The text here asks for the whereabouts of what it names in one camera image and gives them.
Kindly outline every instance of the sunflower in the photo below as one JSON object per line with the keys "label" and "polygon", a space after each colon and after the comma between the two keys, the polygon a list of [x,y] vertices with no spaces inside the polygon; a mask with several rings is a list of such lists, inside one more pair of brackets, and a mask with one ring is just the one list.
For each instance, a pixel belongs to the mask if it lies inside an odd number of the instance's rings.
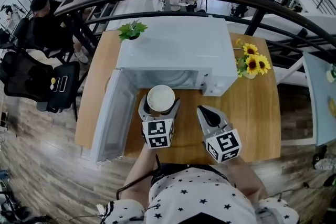
{"label": "sunflower", "polygon": [[238,38],[238,39],[237,39],[237,41],[236,41],[236,45],[240,45],[240,46],[242,46],[242,45],[243,45],[243,43],[242,43],[242,41],[241,41],[241,39],[240,39],[240,38]]}
{"label": "sunflower", "polygon": [[264,55],[259,55],[257,57],[257,62],[259,63],[259,73],[267,74],[268,69],[271,69],[271,65],[269,64],[267,58]]}
{"label": "sunflower", "polygon": [[257,56],[250,55],[246,59],[247,70],[246,72],[250,75],[257,74],[260,68],[259,62],[257,61]]}
{"label": "sunflower", "polygon": [[258,48],[253,45],[253,44],[249,44],[249,43],[245,43],[245,46],[243,46],[244,49],[244,54],[245,55],[258,55]]}

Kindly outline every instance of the microwave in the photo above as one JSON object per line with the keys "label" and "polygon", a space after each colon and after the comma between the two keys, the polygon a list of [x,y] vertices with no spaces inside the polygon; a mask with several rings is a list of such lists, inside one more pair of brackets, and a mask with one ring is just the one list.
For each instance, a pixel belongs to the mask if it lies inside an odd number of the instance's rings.
{"label": "microwave", "polygon": [[141,22],[148,29],[121,44],[94,133],[93,162],[123,155],[139,89],[164,84],[220,97],[237,79],[224,19],[172,16]]}

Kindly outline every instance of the desk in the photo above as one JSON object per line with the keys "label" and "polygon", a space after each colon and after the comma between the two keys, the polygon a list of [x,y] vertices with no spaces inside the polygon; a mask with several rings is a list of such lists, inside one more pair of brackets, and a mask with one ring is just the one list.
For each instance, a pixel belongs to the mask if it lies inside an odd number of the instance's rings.
{"label": "desk", "polygon": [[[233,44],[238,38],[257,45],[261,54],[270,59],[264,39],[230,34]],[[75,141],[91,148],[106,82],[116,67],[120,51],[117,31],[104,32],[94,55],[78,114]],[[140,90],[135,105],[124,156],[138,157],[144,140],[141,136],[139,102],[148,90]],[[181,107],[175,122],[171,148],[159,151],[164,163],[211,164],[213,160],[201,145],[202,131],[196,116],[200,104],[211,105],[227,113],[238,129],[245,161],[260,161],[280,156],[280,108],[275,74],[257,76],[254,80],[238,79],[222,97],[204,97],[194,90],[174,90]]]}
{"label": "desk", "polygon": [[310,93],[311,110],[313,118],[313,136],[305,139],[286,140],[283,145],[323,145],[336,139],[336,119],[331,115],[328,108],[328,97],[336,100],[336,83],[327,80],[326,72],[330,64],[312,54],[303,53],[293,67],[288,69],[289,76],[293,71],[304,66],[307,84]]}
{"label": "desk", "polygon": [[[264,39],[230,33],[232,43],[241,38],[255,44],[259,52],[270,60]],[[137,158],[144,143],[138,107],[148,89],[141,89],[136,101],[124,156]],[[181,106],[174,123],[172,146],[158,152],[162,163],[215,164],[201,144],[203,132],[199,127],[196,108],[200,104],[214,106],[227,114],[238,129],[246,162],[262,161],[280,156],[281,128],[278,90],[273,69],[255,79],[241,78],[222,97],[204,97],[196,90],[174,90],[181,98]]]}

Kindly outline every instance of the paper cup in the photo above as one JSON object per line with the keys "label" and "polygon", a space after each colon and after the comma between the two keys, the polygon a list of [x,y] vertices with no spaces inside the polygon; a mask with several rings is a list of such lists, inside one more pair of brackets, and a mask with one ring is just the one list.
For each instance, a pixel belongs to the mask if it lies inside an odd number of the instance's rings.
{"label": "paper cup", "polygon": [[175,93],[166,85],[157,85],[147,95],[147,103],[153,116],[167,112],[175,102]]}

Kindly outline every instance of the star-patterned shirt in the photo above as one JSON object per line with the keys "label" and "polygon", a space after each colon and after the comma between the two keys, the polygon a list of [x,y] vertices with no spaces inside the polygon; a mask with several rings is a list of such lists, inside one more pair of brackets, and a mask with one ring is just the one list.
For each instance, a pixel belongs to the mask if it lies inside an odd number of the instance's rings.
{"label": "star-patterned shirt", "polygon": [[222,176],[188,168],[157,181],[149,193],[147,209],[135,200],[112,201],[104,224],[225,223],[297,224],[298,214],[284,200],[268,198],[257,208]]}

